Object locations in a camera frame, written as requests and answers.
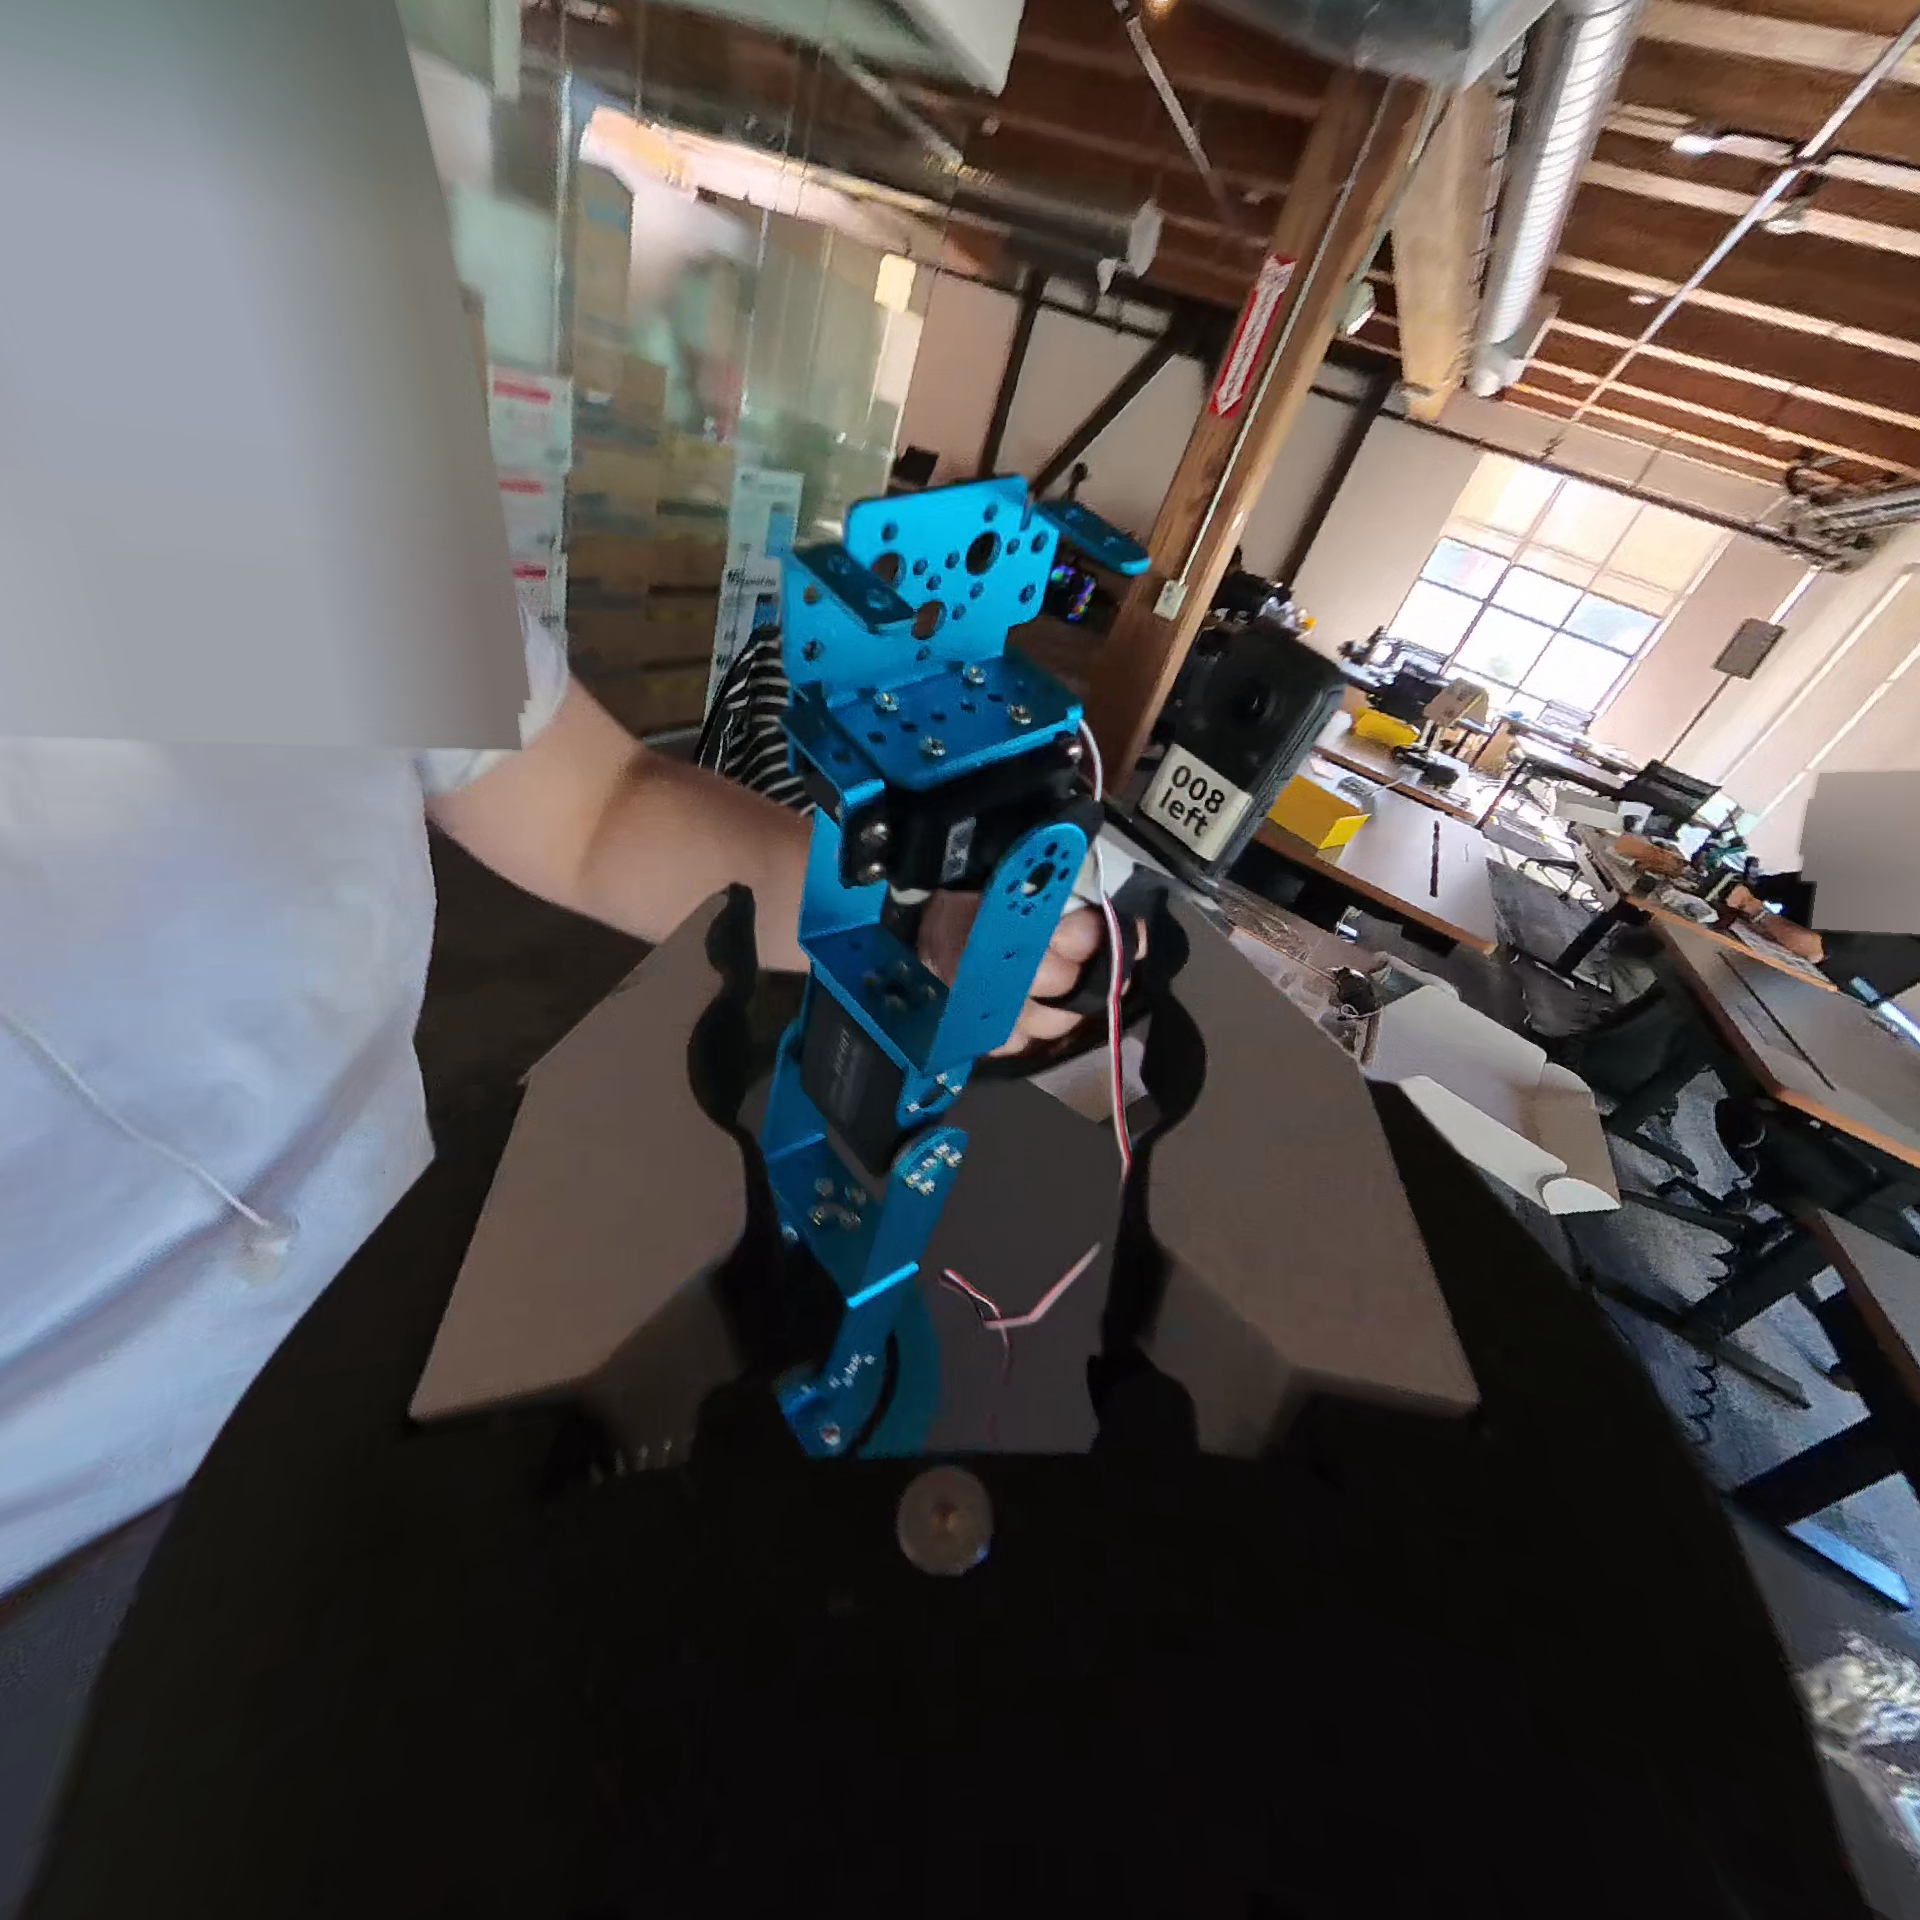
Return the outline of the yellow box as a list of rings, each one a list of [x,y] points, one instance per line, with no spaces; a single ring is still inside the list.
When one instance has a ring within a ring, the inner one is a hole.
[[[1378,791],[1363,780],[1294,775],[1274,796],[1265,822],[1311,853],[1350,845],[1376,812]]]

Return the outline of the striped cloth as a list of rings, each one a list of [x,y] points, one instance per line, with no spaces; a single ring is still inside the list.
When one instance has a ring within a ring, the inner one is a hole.
[[[758,626],[712,695],[692,761],[807,818],[813,801],[793,771],[786,709],[779,628]]]

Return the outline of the white cardboard box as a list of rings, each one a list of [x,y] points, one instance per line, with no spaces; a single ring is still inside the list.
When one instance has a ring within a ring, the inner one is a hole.
[[[1448,989],[1430,984],[1388,1002],[1374,1017],[1360,1069],[1403,1090],[1474,1171],[1540,1213],[1620,1209],[1589,1085]]]

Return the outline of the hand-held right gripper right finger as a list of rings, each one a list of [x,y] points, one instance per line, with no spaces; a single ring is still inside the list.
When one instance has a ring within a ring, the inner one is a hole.
[[[1308,1404],[1459,1419],[1479,1393],[1356,1066],[1202,907],[1154,907],[1153,1110],[1099,1335],[1099,1447],[1262,1460]]]

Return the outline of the black office chair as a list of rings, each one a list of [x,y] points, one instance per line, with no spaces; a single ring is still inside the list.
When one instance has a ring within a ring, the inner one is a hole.
[[[1644,841],[1699,841],[1715,827],[1716,794],[1715,782],[1650,759],[1620,787],[1620,820]]]

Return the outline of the stack of cardboard boxes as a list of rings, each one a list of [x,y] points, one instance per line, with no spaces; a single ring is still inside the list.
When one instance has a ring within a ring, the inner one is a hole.
[[[596,112],[558,197],[448,190],[520,604],[634,733],[690,727],[900,449],[938,234]]]

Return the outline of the person in white shirt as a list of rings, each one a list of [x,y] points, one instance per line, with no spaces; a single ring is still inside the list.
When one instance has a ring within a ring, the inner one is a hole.
[[[430,1166],[425,805],[504,756],[3,741],[3,1593],[180,1494]]]

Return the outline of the crumpled clear plastic bag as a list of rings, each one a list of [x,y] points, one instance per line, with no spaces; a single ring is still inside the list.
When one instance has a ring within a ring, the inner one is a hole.
[[[1796,1674],[1802,1712],[1817,1737],[1843,1754],[1896,1777],[1917,1771],[1915,1654],[1848,1631]]]

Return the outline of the red and white sign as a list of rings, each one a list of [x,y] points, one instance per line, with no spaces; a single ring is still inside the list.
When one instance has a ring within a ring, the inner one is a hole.
[[[1296,261],[1283,252],[1265,252],[1239,308],[1229,345],[1212,377],[1208,417],[1230,420],[1240,407],[1253,377],[1259,372],[1265,340],[1287,300]]]

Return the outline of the person's left hand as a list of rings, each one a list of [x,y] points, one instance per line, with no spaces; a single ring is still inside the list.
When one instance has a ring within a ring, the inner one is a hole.
[[[1036,1075],[1107,1044],[1110,988],[1128,994],[1145,951],[1143,919],[1110,900],[1072,900],[1009,1037],[987,1059],[997,1071]]]

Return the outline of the silver ventilation duct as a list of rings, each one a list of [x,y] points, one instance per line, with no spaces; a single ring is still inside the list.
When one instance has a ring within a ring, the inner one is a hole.
[[[1465,375],[1474,398],[1514,388],[1548,329],[1545,277],[1642,10],[1642,2],[1559,2],[1528,29]]]

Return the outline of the large paned window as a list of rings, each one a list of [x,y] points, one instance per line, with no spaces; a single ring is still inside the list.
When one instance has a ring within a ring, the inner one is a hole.
[[[1730,542],[1712,524],[1487,454],[1383,638],[1493,714],[1590,724]]]

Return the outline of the blue toy robot arm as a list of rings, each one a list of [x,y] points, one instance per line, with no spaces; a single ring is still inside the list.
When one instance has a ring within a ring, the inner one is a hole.
[[[907,1324],[968,1144],[949,1113],[1033,999],[1102,826],[1079,698],[1009,646],[1063,544],[1119,577],[1147,565],[1017,476],[861,501],[781,565],[808,979],[757,1144],[798,1269],[839,1307],[825,1358],[776,1386],[808,1457],[925,1442],[937,1363]]]

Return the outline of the wooden support post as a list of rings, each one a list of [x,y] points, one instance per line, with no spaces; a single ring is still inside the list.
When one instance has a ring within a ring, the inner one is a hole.
[[[1417,81],[1355,69],[1332,76],[1265,243],[1296,269],[1259,372],[1235,418],[1210,418],[1208,398],[1197,411],[1154,519],[1147,567],[1126,593],[1088,682],[1083,721],[1108,796],[1139,761],[1440,103]]]

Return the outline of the person's left forearm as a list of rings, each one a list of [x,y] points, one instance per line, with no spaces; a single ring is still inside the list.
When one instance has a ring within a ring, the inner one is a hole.
[[[532,746],[430,800],[425,815],[503,882],[650,946],[743,887],[758,967],[807,967],[803,818],[648,749],[576,682]]]

